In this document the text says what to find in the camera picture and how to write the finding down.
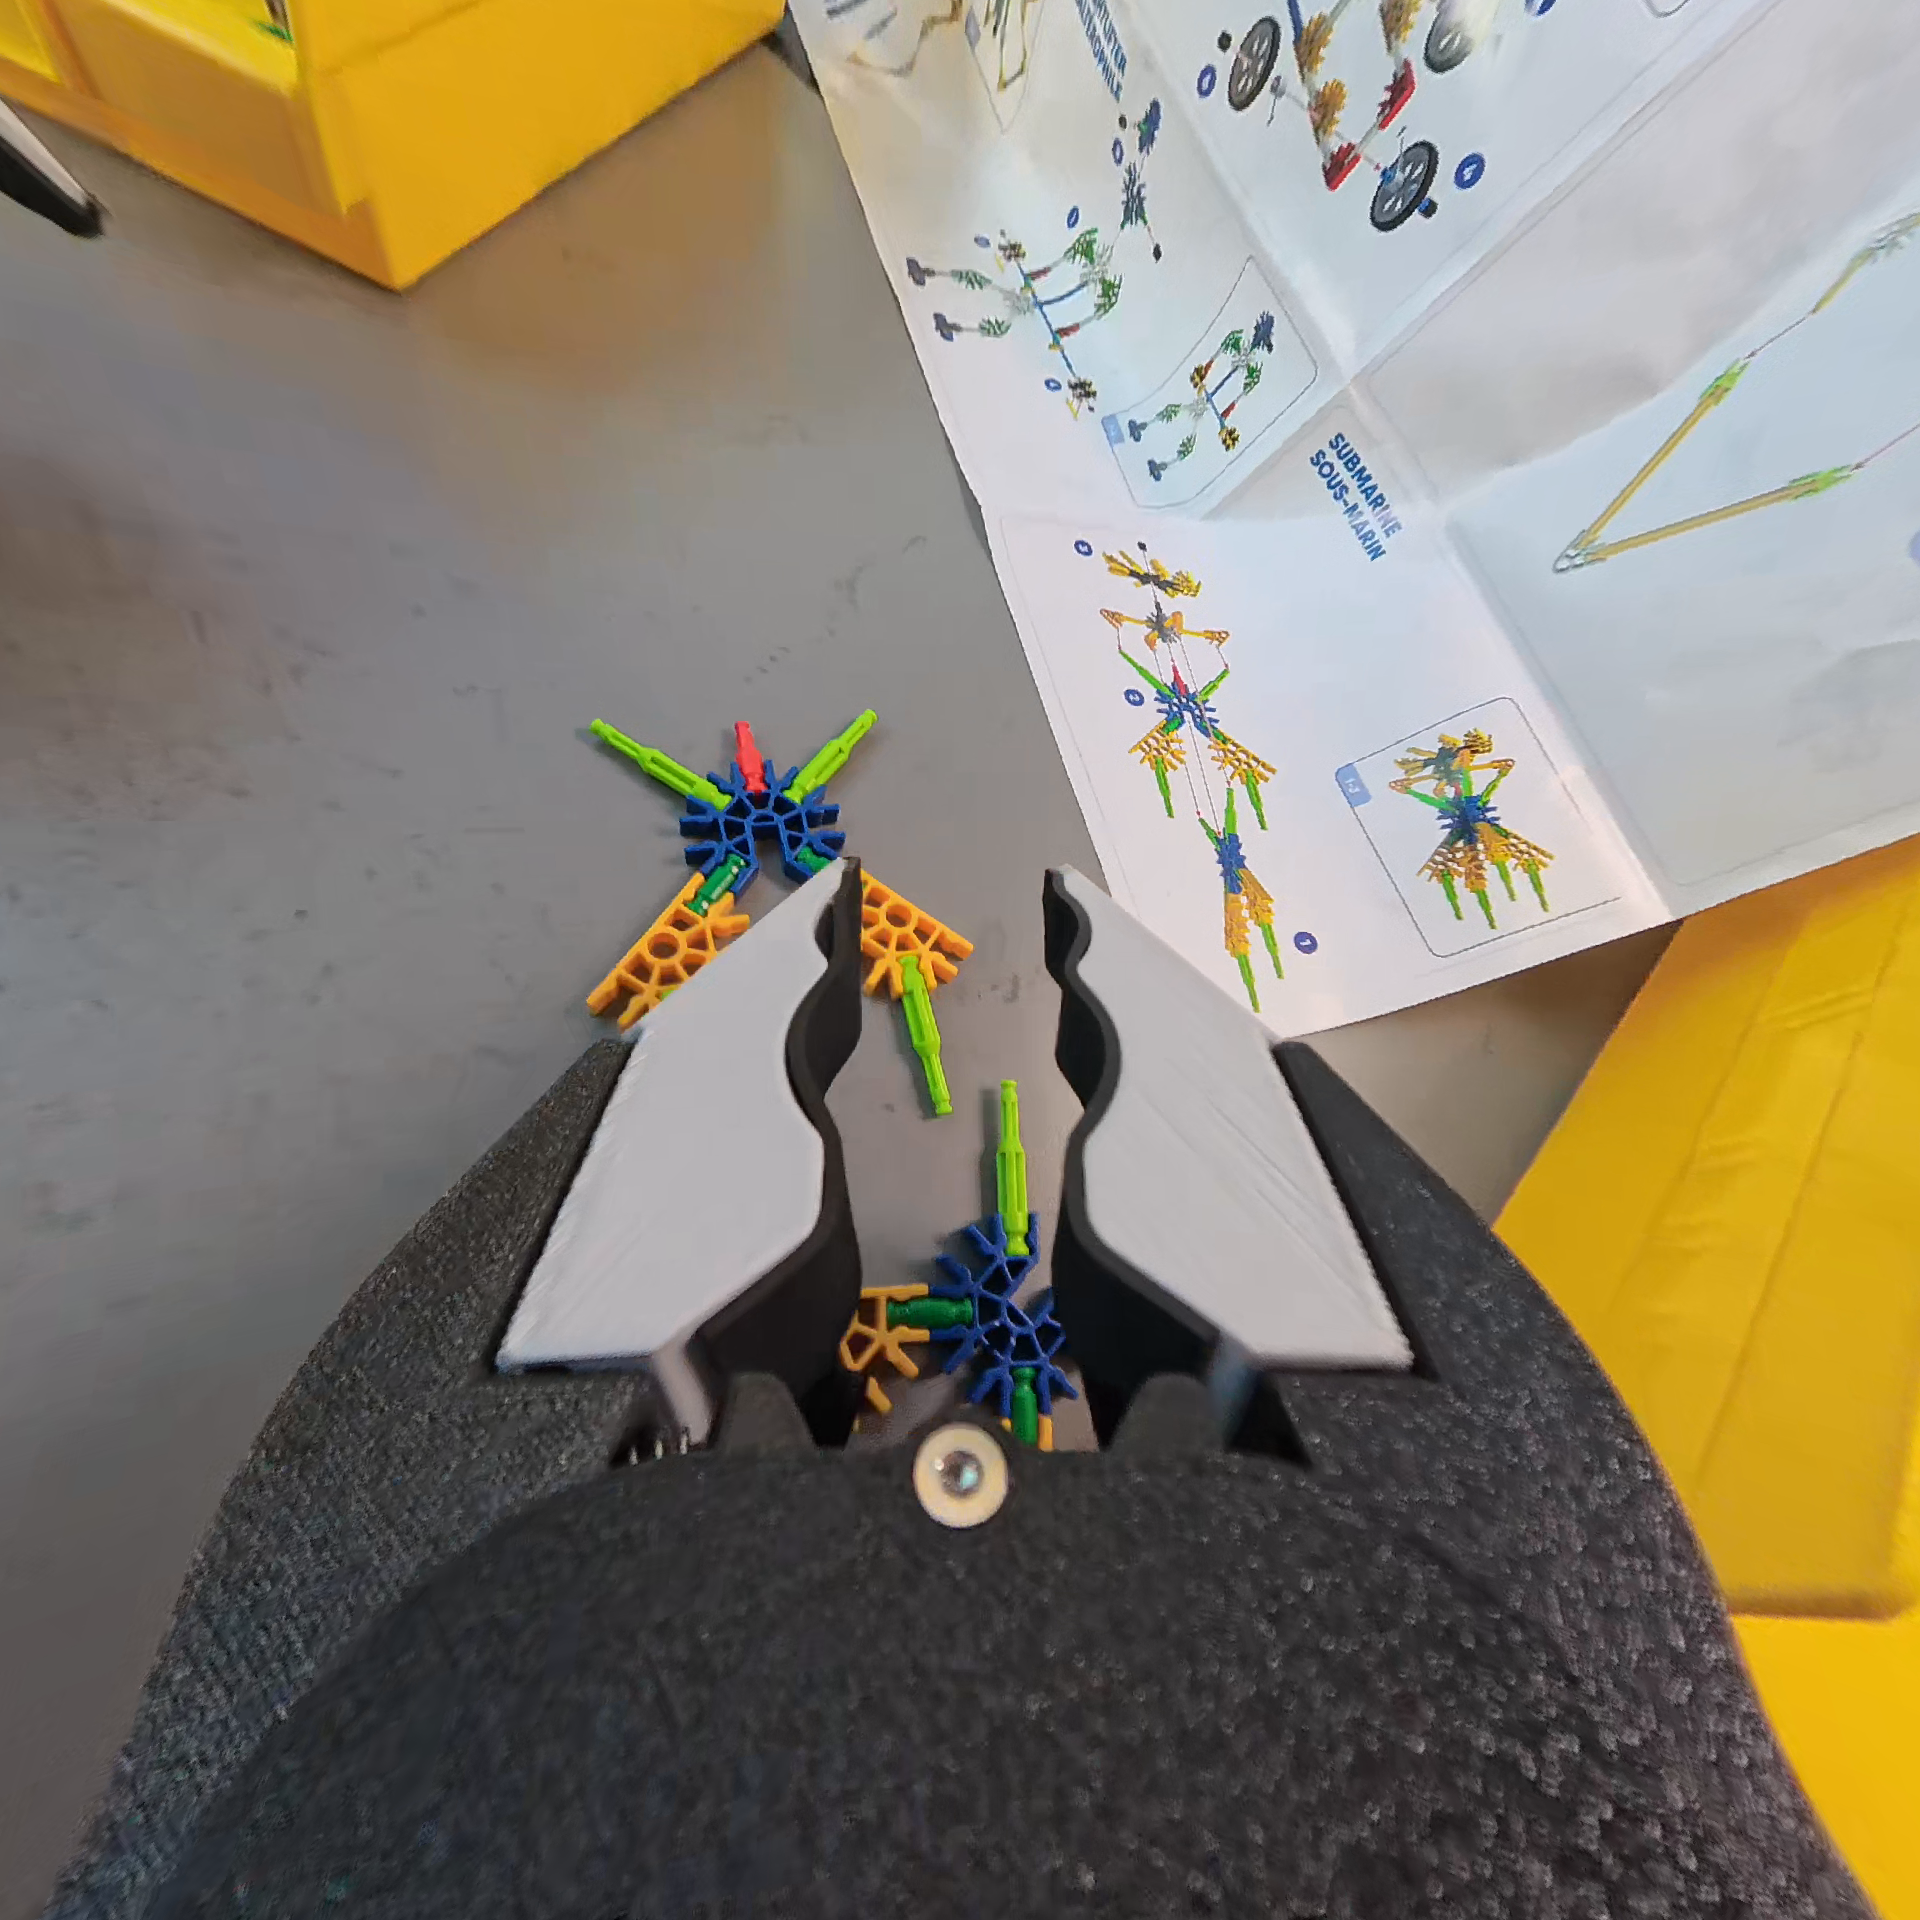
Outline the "blue toy connector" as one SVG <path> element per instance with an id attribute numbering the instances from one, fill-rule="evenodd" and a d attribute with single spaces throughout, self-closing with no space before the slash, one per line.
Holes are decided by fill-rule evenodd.
<path id="1" fill-rule="evenodd" d="M 725 777 L 707 776 L 707 780 L 730 792 L 732 802 L 721 809 L 685 801 L 679 819 L 682 839 L 685 842 L 685 864 L 695 873 L 707 876 L 727 856 L 746 857 L 749 866 L 740 873 L 734 892 L 740 898 L 761 873 L 763 851 L 778 856 L 778 866 L 796 886 L 805 886 L 809 878 L 796 876 L 786 866 L 793 849 L 811 843 L 842 857 L 846 852 L 846 832 L 837 825 L 838 806 L 829 801 L 827 790 L 807 798 L 807 806 L 799 807 L 786 801 L 785 790 L 793 774 L 798 771 L 786 774 L 785 785 L 771 785 L 763 798 L 740 792 L 734 767 Z"/>

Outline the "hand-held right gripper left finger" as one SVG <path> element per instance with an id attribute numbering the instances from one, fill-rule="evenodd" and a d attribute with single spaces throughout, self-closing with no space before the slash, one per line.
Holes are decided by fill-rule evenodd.
<path id="1" fill-rule="evenodd" d="M 502 1374 L 827 1374 L 859 1288 L 827 1092 L 861 1027 L 837 857 L 644 1016 L 497 1350 Z"/>

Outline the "printed instruction sheet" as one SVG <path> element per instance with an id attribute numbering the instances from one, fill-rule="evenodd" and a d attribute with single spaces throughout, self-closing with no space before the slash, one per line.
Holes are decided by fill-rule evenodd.
<path id="1" fill-rule="evenodd" d="M 1916 838 L 1916 4 L 788 4 L 1113 898 L 1279 1039 Z"/>

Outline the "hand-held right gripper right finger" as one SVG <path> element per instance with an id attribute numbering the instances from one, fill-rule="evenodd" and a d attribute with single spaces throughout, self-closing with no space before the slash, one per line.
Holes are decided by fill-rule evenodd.
<path id="1" fill-rule="evenodd" d="M 1052 1280 L 1089 1374 L 1404 1374 L 1412 1350 L 1259 1016 L 1077 870 L 1043 882 L 1079 1100 Z"/>

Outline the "grey desk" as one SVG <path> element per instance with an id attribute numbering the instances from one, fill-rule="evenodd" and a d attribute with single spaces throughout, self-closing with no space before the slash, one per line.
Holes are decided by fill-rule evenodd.
<path id="1" fill-rule="evenodd" d="M 1041 878 L 1099 876 L 790 30 L 410 295 L 37 124 L 4 208 L 4 1916 L 353 1292 L 594 1041 L 710 771 L 857 712 L 853 852 L 973 944 L 950 1088 L 1077 1115 Z"/>

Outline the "assembled toy model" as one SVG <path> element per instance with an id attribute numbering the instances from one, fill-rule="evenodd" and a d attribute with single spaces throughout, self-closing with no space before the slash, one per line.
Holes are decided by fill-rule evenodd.
<path id="1" fill-rule="evenodd" d="M 1043 1256 L 1041 1215 L 1028 1206 L 1021 1103 L 999 1084 L 993 1212 L 969 1222 L 935 1256 L 935 1280 L 865 1288 L 837 1347 L 855 1418 L 893 1410 L 879 1374 L 919 1378 L 919 1351 L 942 1351 L 946 1376 L 965 1376 L 966 1401 L 993 1409 L 1025 1449 L 1054 1452 L 1054 1414 L 1077 1401 L 1065 1371 L 1065 1328 L 1049 1288 L 1031 1288 Z"/>

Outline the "yellow storage bin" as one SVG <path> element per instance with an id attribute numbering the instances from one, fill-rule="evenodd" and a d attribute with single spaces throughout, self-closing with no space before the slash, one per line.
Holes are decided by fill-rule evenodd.
<path id="1" fill-rule="evenodd" d="M 1916 839 L 1679 927 L 1497 1232 L 1663 1463 L 1873 1907 L 1916 1916 Z"/>
<path id="2" fill-rule="evenodd" d="M 405 290 L 782 17 L 780 2 L 4 2 L 3 87 Z"/>

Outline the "yellow toy connector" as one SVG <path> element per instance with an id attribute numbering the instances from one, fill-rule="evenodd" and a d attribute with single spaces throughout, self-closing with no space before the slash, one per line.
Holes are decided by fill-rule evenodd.
<path id="1" fill-rule="evenodd" d="M 699 916 L 689 908 L 702 876 L 692 873 L 674 894 L 673 903 L 650 924 L 638 943 L 593 988 L 585 1010 L 593 1017 L 615 1020 L 619 1032 L 631 1032 L 643 1014 L 636 999 L 643 985 L 670 970 L 685 976 L 685 985 L 705 971 L 725 948 L 749 931 L 751 916 L 725 898 L 713 913 Z"/>
<path id="2" fill-rule="evenodd" d="M 925 993 L 937 993 L 945 984 L 956 982 L 972 952 L 973 947 L 963 934 L 914 905 L 871 871 L 861 871 L 859 954 L 865 994 L 901 1001 L 906 998 L 906 960 L 916 962 Z"/>

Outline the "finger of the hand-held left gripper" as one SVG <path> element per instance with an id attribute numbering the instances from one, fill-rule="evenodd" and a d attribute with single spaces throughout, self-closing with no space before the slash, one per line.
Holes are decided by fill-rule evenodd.
<path id="1" fill-rule="evenodd" d="M 105 233 L 105 206 L 11 110 L 0 107 L 3 196 L 75 238 Z"/>

